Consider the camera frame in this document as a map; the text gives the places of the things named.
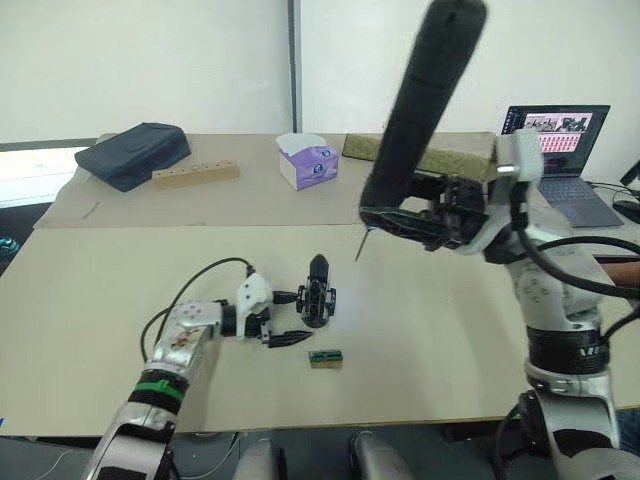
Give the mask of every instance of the white wall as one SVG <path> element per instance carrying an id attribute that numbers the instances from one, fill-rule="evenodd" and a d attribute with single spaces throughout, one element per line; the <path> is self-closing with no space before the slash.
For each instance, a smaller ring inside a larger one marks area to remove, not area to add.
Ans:
<path id="1" fill-rule="evenodd" d="M 611 105 L 585 176 L 640 158 L 640 2 L 485 0 L 489 18 L 438 129 L 499 133 L 509 105 Z M 426 0 L 303 0 L 303 129 L 378 132 Z"/>
<path id="2" fill-rule="evenodd" d="M 287 0 L 0 1 L 0 143 L 291 129 Z"/>

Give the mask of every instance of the purple tissue box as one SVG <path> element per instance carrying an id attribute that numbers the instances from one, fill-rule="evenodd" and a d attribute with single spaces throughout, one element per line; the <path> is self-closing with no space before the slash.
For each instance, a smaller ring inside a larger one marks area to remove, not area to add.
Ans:
<path id="1" fill-rule="evenodd" d="M 287 152 L 286 146 L 278 143 L 280 144 L 280 172 L 296 190 L 302 190 L 338 175 L 340 155 L 333 148 L 314 145 L 291 154 Z M 292 147 L 291 150 L 295 151 L 298 148 L 300 144 L 297 148 Z"/>

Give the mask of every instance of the tissue box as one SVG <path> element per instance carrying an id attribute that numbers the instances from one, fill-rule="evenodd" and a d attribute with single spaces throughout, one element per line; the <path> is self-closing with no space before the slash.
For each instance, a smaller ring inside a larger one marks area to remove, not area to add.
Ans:
<path id="1" fill-rule="evenodd" d="M 276 139 L 280 147 L 280 173 L 296 190 L 338 175 L 340 155 L 324 138 L 307 133 L 287 133 Z"/>

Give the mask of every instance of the mouse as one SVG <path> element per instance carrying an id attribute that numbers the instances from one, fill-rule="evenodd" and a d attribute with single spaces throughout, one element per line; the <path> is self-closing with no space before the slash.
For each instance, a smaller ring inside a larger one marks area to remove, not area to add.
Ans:
<path id="1" fill-rule="evenodd" d="M 629 220 L 640 223 L 640 203 L 630 200 L 618 200 L 612 206 Z"/>

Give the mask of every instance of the wooden block with holes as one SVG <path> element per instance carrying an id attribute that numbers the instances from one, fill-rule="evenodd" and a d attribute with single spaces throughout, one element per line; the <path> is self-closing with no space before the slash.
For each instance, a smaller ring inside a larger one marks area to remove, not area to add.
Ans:
<path id="1" fill-rule="evenodd" d="M 240 170 L 235 162 L 223 161 L 189 166 L 177 165 L 164 170 L 155 170 L 151 175 L 151 180 L 158 188 L 164 190 L 217 182 L 218 180 L 230 180 L 239 176 Z"/>

